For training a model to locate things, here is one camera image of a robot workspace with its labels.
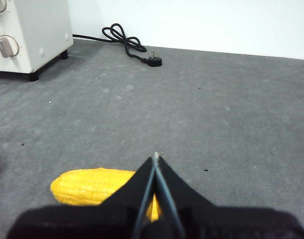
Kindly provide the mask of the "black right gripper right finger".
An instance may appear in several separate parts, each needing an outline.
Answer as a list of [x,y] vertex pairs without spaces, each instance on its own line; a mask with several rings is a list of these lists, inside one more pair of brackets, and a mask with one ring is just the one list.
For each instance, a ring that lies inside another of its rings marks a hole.
[[162,215],[184,239],[304,239],[298,219],[261,207],[218,206],[185,183],[156,156],[157,199]]

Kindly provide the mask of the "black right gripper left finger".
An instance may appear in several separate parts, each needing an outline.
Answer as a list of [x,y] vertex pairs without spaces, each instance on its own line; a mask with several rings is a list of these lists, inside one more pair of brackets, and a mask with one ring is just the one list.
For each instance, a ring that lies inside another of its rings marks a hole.
[[146,216],[152,200],[153,162],[148,158],[133,177],[99,206],[46,206],[23,212],[8,239],[150,239]]

